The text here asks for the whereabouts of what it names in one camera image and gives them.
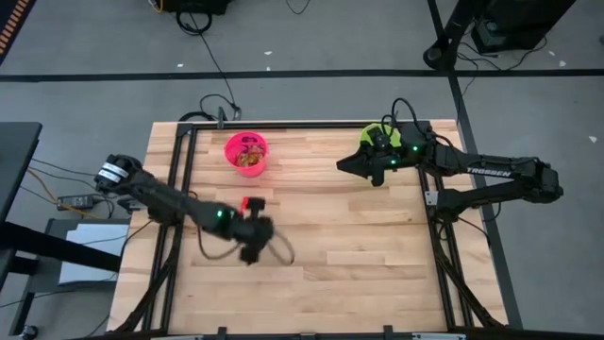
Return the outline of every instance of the pink bowl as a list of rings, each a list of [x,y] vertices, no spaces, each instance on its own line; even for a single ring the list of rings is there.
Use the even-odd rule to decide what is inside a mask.
[[[237,156],[241,152],[247,151],[251,146],[259,146],[264,150],[262,159],[258,164],[252,166],[237,166]],[[266,158],[268,157],[268,144],[264,138],[256,132],[239,132],[231,137],[225,144],[225,158],[237,172],[247,178],[258,176],[266,167]]]

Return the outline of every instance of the gray floor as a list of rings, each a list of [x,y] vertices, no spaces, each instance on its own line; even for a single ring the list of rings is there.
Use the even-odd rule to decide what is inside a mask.
[[[304,3],[294,0],[294,5]],[[454,1],[439,1],[446,18]],[[548,35],[549,45],[521,68],[604,68],[604,3],[578,0]],[[435,38],[423,0],[313,1],[300,16],[281,0],[236,1],[208,41],[225,71],[337,68],[426,69]],[[270,56],[264,54],[272,51]],[[518,55],[505,54],[501,65]],[[472,65],[459,63],[459,68]],[[214,71],[202,43],[184,35],[145,0],[38,0],[0,74]],[[469,79],[461,79],[463,86]],[[446,79],[337,78],[232,80],[244,119],[376,118],[396,96],[423,118],[456,115]],[[219,80],[0,83],[0,119],[44,125],[36,157],[95,171],[109,153],[142,158],[151,124],[197,109],[203,94],[226,94]],[[526,328],[604,333],[604,78],[479,78],[465,97],[484,153],[536,155],[560,172],[565,196],[551,205],[504,204],[499,226]],[[208,102],[215,108],[220,102]],[[598,138],[592,143],[589,136]],[[48,180],[58,195],[86,193]],[[29,178],[24,186],[40,188]],[[9,220],[41,230],[67,212],[20,192]],[[10,276],[0,304],[18,299]],[[82,292],[35,301],[28,320],[40,339],[83,336],[109,311],[111,293]],[[0,310],[0,330],[13,308]]]

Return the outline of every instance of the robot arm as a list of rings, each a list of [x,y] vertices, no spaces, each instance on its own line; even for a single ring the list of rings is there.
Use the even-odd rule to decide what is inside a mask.
[[[443,144],[434,144],[431,151],[433,153],[424,158],[423,166],[432,176],[471,174],[512,179],[466,192],[455,189],[426,192],[431,212],[439,220],[455,222],[460,213],[470,207],[514,199],[551,203],[563,195],[558,173],[537,158],[472,155]]]
[[[558,173],[537,158],[507,158],[461,152],[451,145],[437,142],[437,135],[427,124],[418,127],[402,123],[400,146],[392,146],[380,127],[368,131],[372,142],[361,142],[357,153],[337,162],[338,169],[371,177],[372,184],[384,181],[384,171],[421,166],[432,176],[451,177],[458,174],[511,179],[511,181],[466,192],[444,189],[426,192],[430,214],[443,222],[455,222],[465,209],[485,204],[524,199],[531,203],[551,203],[563,195]]]
[[[225,203],[192,198],[157,180],[132,157],[110,155],[94,181],[96,190],[103,194],[136,198],[148,207],[149,217],[159,223],[174,225],[186,214],[203,231],[244,244],[240,259],[247,264],[258,261],[260,252],[274,234],[272,220],[258,217],[260,209],[252,211],[250,217],[244,217]]]

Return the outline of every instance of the red object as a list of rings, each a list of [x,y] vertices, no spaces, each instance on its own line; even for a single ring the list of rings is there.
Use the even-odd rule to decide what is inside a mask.
[[[242,207],[239,209],[240,214],[245,213],[245,209],[247,209],[247,202],[249,202],[249,197],[246,196],[242,200]]]
[[[238,166],[237,157],[242,152],[247,152],[250,147],[259,147],[262,153],[262,159],[252,166]],[[237,170],[243,177],[253,178],[264,171],[266,167],[266,158],[268,157],[268,144],[256,132],[240,132],[232,136],[225,144],[225,158],[231,166]]]

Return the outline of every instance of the wooden tabletop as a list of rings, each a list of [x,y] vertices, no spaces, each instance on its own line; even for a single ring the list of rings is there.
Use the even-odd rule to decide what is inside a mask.
[[[461,148],[454,121],[431,124]],[[369,180],[335,166],[337,160],[357,150],[358,129],[259,129],[269,144],[267,169],[257,178],[242,178],[223,156],[223,145],[236,132],[199,132],[191,189],[200,199],[235,207],[243,196],[265,197],[265,214],[273,217],[276,228],[294,245],[295,263],[283,266],[268,251],[252,266],[240,263],[237,255],[208,261],[199,251],[196,227],[187,221],[171,334],[214,334],[219,326],[228,327],[229,333],[382,332],[383,325],[393,325],[396,332],[445,330],[415,169],[388,172],[385,184],[374,188]],[[175,133],[176,123],[156,123],[144,162],[147,171],[164,181]],[[182,181],[186,144],[177,182]],[[469,176],[464,175],[445,178],[445,186],[472,188]],[[481,225],[478,211],[468,210],[461,216]],[[130,233],[146,221],[145,212],[135,213]],[[505,323],[484,235],[463,223],[454,224],[454,229],[468,286]],[[153,224],[126,247],[109,330],[126,319],[148,286],[157,233],[158,226]],[[231,247],[207,234],[202,240],[211,254]],[[274,242],[277,249],[283,249]],[[452,283],[449,286],[460,324],[457,293]],[[162,302],[160,292],[155,327],[159,326]]]

